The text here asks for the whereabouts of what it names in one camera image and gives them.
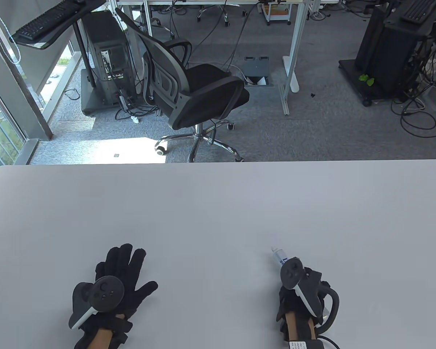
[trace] desk frame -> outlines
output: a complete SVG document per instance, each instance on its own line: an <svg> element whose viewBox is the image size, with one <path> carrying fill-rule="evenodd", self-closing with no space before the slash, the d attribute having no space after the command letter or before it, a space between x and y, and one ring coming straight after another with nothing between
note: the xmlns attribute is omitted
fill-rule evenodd
<svg viewBox="0 0 436 349"><path fill-rule="evenodd" d="M329 3L336 4L337 0L316 0L315 4L318 3ZM190 0L181 2L181 5L224 5L224 0ZM289 52L289 56L283 56L283 64L286 69L286 81L283 84L278 85L279 94L281 97L281 104L283 106L283 111L285 116L289 116L289 107L287 105L287 98L289 94L289 89L293 93L297 93L299 91L299 84L297 81L297 77L295 75L294 69L296 66L297 55L300 48L300 42L302 39L302 33L304 31L305 23L307 21L309 9L311 7L311 0L287 0L288 4L297 4L297 14L296 14L296 22L294 25L294 31L292 34L292 42L291 42L291 50ZM150 23L150 5L171 5L170 1L166 0L110 0L110 4L112 5L112 9L114 10L114 6L121 5L123 6L124 12L132 18L132 5L143 5L145 9L145 21L147 24L148 32L152 35L152 24ZM226 2L228 5L236 4L236 5L254 5L255 0L228 0Z"/></svg>

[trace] black glove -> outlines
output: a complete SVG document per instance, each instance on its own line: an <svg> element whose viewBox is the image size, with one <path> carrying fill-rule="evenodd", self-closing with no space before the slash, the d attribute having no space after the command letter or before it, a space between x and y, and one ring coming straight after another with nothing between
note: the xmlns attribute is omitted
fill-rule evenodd
<svg viewBox="0 0 436 349"><path fill-rule="evenodd" d="M305 270L307 273L311 272L310 268L305 267ZM321 281L321 284L330 287L326 281ZM323 309L325 297L326 293L318 292L318 298L320 299ZM310 318L312 318L313 324L316 325L318 324L318 320L312 316L312 314L310 314L302 299L296 295L296 291L294 289L287 289L284 286L281 286L281 289L279 290L279 309L278 314L276 315L276 321L283 319L280 331L283 333L284 340L286 342L289 341L286 313L289 313L290 311L293 311L296 315L296 326L299 339L301 341L311 339L311 330L308 326L308 321Z"/></svg>
<svg viewBox="0 0 436 349"><path fill-rule="evenodd" d="M135 290L144 262L145 250L136 249L132 258L131 252L131 244L124 244L119 248L113 247L108 251L106 261L97 264L95 280L102 276L115 276L122 281L125 295L113 311L92 315L81 325L84 336L77 342L75 349L86 349L99 329L109 329L113 332L110 349L116 349L120 344L124 344L127 339L126 333L132 328L132 323L127 320L136 312L142 301L158 288L155 281L150 281ZM120 319L117 315L124 315L124 319Z"/></svg>

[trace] white label tag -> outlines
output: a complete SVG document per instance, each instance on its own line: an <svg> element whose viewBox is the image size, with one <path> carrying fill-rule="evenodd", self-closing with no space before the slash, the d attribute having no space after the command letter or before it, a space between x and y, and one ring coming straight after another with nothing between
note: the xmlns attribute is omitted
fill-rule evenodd
<svg viewBox="0 0 436 349"><path fill-rule="evenodd" d="M289 349L307 349L305 342L289 342Z"/></svg>

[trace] computer tower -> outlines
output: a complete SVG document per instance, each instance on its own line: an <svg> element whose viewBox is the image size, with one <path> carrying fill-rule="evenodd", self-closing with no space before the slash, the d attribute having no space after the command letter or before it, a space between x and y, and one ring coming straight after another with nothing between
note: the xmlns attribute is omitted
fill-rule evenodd
<svg viewBox="0 0 436 349"><path fill-rule="evenodd" d="M134 72L125 33L110 11L91 12L82 18L88 50L94 63L97 93L104 105L127 104L136 98Z"/></svg>
<svg viewBox="0 0 436 349"><path fill-rule="evenodd" d="M406 67L420 37L384 26L386 12L375 8L355 59L358 70L374 77L387 95L399 94L410 77Z"/></svg>

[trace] carpet floor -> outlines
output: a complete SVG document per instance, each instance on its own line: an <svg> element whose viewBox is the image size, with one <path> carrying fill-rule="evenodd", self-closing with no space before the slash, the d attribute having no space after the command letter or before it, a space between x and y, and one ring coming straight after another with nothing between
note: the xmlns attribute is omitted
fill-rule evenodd
<svg viewBox="0 0 436 349"><path fill-rule="evenodd" d="M231 25L220 20L212 35L197 49L191 62L224 62L234 49L243 23L241 10L228 9ZM254 10L240 39L233 64L240 66L246 56L268 56L270 86L248 87L251 98L231 112L233 131L220 128L217 139L235 147L246 161L319 161L436 159L436 138L416 138L404 130L390 103L362 106L358 96L338 68L338 60L355 58L368 22L344 11L327 12L323 21L309 20L304 30L296 65L299 93L290 93L290 116L285 117L276 85L284 80L281 57L291 45L292 25L273 22L267 26ZM196 22L197 10L173 15L181 38L195 47L215 26L220 10L206 11ZM169 26L169 15L158 15ZM68 88L80 89L79 65ZM436 104L436 90L430 94ZM149 115L135 124L130 119L115 121L117 109L84 116L80 100L63 96L50 127L54 137L41 142L31 164L80 163L176 163L185 162L193 141L170 143L166 156L158 156L153 145L163 135L189 133L172 131L166 117ZM429 125L423 115L414 123ZM201 144L196 161L233 161L233 155L218 147Z"/></svg>

